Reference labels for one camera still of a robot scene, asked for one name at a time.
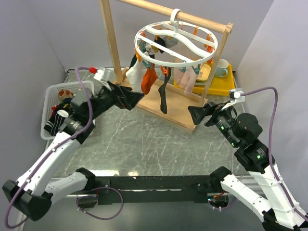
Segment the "orange sock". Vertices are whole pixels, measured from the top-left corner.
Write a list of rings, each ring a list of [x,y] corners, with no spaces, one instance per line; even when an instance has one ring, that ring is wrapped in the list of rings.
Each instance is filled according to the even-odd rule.
[[[152,85],[155,83],[157,79],[158,76],[156,74],[155,69],[147,69],[141,83],[141,90],[145,95],[147,95],[150,92]]]

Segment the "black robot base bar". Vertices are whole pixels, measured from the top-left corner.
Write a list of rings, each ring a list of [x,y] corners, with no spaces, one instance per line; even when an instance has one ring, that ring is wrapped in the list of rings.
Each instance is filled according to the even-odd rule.
[[[208,195],[223,192],[218,180],[199,176],[109,176],[96,177],[94,191],[76,191],[73,195],[98,195],[99,205],[120,203],[118,193],[98,187],[118,190],[124,203],[194,202],[207,203]]]

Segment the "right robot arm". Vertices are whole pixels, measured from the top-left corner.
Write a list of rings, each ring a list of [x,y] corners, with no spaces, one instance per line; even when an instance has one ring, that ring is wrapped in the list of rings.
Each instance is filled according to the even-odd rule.
[[[308,215],[300,208],[283,183],[268,147],[259,139],[263,131],[257,118],[249,113],[237,115],[234,107],[213,102],[203,107],[189,106],[193,123],[198,125],[204,117],[210,119],[205,126],[216,126],[230,145],[238,162],[252,176],[264,195],[261,196],[240,182],[225,167],[211,173],[211,188],[216,192],[229,192],[248,207],[262,222],[266,231],[299,231],[308,226]]]

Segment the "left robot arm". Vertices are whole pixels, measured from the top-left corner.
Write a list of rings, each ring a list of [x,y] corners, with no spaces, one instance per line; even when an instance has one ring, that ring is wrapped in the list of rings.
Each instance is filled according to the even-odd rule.
[[[78,149],[95,128],[93,119],[112,106],[132,110],[144,97],[130,87],[108,82],[97,95],[88,88],[76,91],[70,102],[72,114],[65,118],[52,144],[36,163],[16,181],[8,180],[2,189],[10,202],[32,221],[41,219],[51,206],[71,193],[91,193],[95,175],[79,168],[66,178],[51,183],[57,168]]]

